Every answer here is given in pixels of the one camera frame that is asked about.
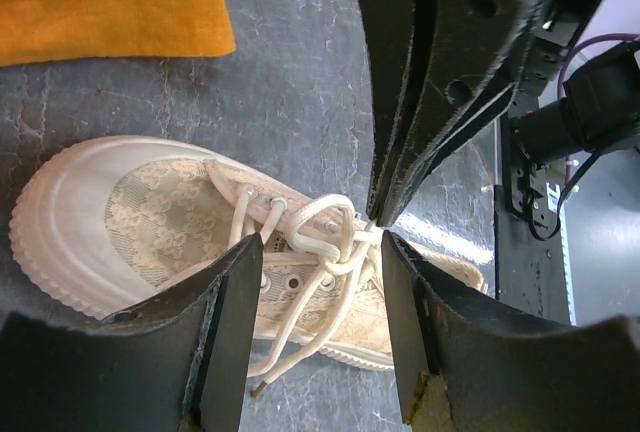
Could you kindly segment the white shoelace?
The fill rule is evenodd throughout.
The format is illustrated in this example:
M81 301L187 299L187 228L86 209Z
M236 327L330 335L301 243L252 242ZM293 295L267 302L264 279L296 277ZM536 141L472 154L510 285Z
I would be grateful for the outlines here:
M265 247L259 338L271 347L248 374L260 394L301 361L321 353L365 370L393 367L382 285L382 231L356 216L349 198L308 199L249 168L207 160L205 170L232 206L228 244L258 233Z

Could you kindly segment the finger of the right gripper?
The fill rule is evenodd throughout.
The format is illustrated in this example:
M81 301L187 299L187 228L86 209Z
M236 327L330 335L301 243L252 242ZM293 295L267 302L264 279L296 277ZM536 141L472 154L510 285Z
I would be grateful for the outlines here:
M374 155L368 216L399 214L397 169L428 70L436 0L358 0L368 51Z

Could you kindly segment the beige lace sneaker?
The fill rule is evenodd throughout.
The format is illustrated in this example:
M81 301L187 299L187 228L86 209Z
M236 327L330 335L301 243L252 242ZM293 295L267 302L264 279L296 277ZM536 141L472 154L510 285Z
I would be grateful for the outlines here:
M194 275L233 247L233 208L207 160L282 184L190 144L91 139L53 156L23 188L10 221L16 262L43 292L97 319Z

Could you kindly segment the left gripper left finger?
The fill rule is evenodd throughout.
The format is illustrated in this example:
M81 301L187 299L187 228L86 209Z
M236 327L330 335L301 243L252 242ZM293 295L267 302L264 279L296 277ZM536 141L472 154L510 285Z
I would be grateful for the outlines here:
M135 353L117 431L236 431L257 311L263 245L251 235L187 279L110 314Z

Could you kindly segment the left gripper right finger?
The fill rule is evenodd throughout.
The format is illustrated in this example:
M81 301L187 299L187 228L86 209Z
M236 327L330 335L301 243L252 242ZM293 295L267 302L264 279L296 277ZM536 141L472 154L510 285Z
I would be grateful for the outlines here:
M501 303L382 239L400 410L409 426L564 426L552 353L569 326Z

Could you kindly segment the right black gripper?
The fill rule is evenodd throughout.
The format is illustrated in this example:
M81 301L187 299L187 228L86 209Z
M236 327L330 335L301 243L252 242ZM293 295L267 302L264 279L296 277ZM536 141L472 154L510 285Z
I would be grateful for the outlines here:
M379 189L393 224L437 154L498 97L559 81L603 0L415 0L409 57Z

